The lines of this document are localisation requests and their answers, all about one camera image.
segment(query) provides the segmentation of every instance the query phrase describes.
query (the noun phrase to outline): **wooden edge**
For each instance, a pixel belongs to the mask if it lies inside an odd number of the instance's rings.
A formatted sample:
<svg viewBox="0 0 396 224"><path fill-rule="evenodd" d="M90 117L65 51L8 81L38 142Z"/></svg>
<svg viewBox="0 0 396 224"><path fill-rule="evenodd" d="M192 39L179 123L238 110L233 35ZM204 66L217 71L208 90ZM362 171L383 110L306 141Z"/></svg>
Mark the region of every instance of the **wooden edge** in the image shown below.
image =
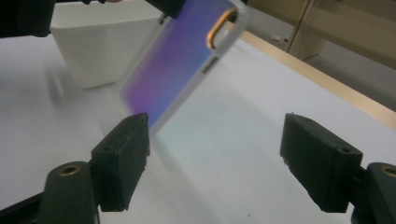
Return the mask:
<svg viewBox="0 0 396 224"><path fill-rule="evenodd" d="M251 33L244 32L241 39L247 42L250 46L268 54L270 57L285 64L287 67L298 72L302 76L317 83L320 87L354 105L362 112L396 130L396 112L359 93L358 91L349 88L347 85L335 80L334 78L327 76L318 69L303 63L297 58L289 55L287 52L272 46Z"/></svg>

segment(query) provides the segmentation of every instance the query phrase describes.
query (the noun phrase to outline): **white table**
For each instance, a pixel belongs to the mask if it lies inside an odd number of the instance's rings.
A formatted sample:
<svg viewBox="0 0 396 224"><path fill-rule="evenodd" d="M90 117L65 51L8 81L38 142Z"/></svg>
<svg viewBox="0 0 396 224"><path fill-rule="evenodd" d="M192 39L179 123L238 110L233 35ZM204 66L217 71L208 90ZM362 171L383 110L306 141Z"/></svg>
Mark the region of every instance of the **white table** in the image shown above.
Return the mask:
<svg viewBox="0 0 396 224"><path fill-rule="evenodd" d="M90 159L120 121L110 90L77 87L51 36L0 39L0 209ZM350 223L321 213L279 157L289 112L361 150L363 167L396 163L394 129L240 40L153 138L130 210L102 223Z"/></svg>

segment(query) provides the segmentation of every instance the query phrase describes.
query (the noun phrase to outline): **white box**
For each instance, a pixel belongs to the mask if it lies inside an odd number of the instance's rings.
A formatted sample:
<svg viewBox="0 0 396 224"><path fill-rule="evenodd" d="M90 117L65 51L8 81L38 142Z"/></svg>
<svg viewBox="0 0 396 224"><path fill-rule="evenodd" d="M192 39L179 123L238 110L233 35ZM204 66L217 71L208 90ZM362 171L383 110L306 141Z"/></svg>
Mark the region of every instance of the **white box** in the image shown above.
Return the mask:
<svg viewBox="0 0 396 224"><path fill-rule="evenodd" d="M161 11L144 0L56 4L50 30L82 88L115 82L158 32Z"/></svg>

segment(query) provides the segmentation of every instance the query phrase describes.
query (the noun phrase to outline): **black mount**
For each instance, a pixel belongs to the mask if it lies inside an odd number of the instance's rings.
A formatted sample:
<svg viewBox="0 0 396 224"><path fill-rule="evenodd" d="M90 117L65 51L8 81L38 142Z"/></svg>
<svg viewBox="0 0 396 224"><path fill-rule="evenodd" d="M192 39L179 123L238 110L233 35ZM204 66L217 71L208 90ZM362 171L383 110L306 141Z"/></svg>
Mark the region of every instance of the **black mount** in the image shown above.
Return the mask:
<svg viewBox="0 0 396 224"><path fill-rule="evenodd" d="M148 155L148 115L126 118L92 150L89 162L53 169L44 192L0 211L0 223L99 223L98 205L104 212L128 209Z"/></svg>
<svg viewBox="0 0 396 224"><path fill-rule="evenodd" d="M361 168L363 154L312 119L287 114L280 156L327 213L355 206L354 224L396 223L396 166L382 162Z"/></svg>
<svg viewBox="0 0 396 224"><path fill-rule="evenodd" d="M34 35L45 37L50 34L50 23L56 3L78 2L79 0L6 0L0 2L1 12L0 37ZM92 0L80 0L88 5ZM104 4L106 0L97 0ZM164 16L177 18L186 0L146 0L158 8Z"/></svg>

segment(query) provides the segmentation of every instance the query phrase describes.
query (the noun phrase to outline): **phone case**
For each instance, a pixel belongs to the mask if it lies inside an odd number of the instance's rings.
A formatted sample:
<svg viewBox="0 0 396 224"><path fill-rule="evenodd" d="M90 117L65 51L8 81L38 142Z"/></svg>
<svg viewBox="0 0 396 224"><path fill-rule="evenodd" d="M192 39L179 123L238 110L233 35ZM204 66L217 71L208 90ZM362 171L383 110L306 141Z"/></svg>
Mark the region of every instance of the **phone case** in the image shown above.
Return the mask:
<svg viewBox="0 0 396 224"><path fill-rule="evenodd" d="M222 37L224 22L237 14ZM210 68L242 34L248 10L239 0L187 0L176 19L168 19L120 92L123 117L148 113L151 137L204 79Z"/></svg>

